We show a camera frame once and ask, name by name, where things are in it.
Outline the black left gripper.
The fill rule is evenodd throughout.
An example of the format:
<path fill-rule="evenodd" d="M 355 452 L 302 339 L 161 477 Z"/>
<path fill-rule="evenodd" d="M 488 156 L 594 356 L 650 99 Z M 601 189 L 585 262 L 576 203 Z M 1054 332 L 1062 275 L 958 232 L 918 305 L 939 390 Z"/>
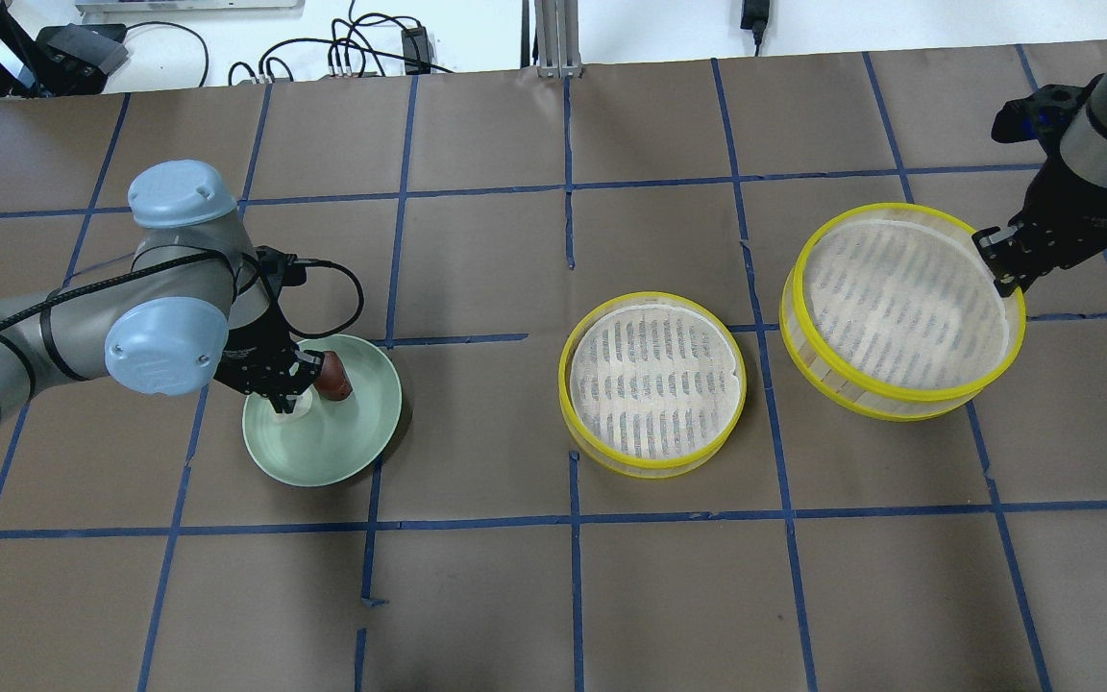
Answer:
<path fill-rule="evenodd" d="M 241 394 L 265 395 L 276 415 L 286 416 L 319 380 L 324 362 L 325 352 L 299 349 L 278 321 L 255 321 L 229 330 L 213 381 Z"/>

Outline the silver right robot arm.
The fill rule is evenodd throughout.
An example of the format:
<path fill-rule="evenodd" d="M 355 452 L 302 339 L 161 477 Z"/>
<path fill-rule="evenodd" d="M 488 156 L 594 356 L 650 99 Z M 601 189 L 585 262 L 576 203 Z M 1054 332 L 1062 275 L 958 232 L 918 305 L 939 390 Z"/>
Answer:
<path fill-rule="evenodd" d="M 1036 141 L 1045 153 L 1020 211 L 972 234 L 1001 297 L 1107 249 L 1107 71 L 1084 86 L 1049 84 L 1007 101 L 990 136 Z"/>

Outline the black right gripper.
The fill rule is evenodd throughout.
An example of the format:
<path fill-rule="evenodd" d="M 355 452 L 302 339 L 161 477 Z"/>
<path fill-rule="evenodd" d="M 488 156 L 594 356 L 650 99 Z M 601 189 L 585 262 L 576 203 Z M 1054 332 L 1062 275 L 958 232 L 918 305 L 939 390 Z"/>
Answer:
<path fill-rule="evenodd" d="M 1061 159 L 1045 161 L 1020 211 L 1006 225 L 972 233 L 972 246 L 994 270 L 1002 299 L 1027 293 L 1038 277 L 1107 249 L 1107 187 L 1082 179 Z"/>

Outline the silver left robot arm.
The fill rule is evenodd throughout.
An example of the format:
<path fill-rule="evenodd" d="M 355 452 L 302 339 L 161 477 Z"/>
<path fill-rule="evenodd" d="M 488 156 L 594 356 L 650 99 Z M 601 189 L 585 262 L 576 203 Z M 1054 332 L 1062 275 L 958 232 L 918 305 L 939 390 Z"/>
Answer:
<path fill-rule="evenodd" d="M 252 244 L 210 163 L 151 166 L 128 203 L 144 237 L 127 273 L 0 299 L 0 426 L 50 388 L 104 376 L 167 397 L 220 382 L 277 413 L 307 391 L 350 393 L 341 360 L 299 347 L 278 304 L 294 256 Z"/>

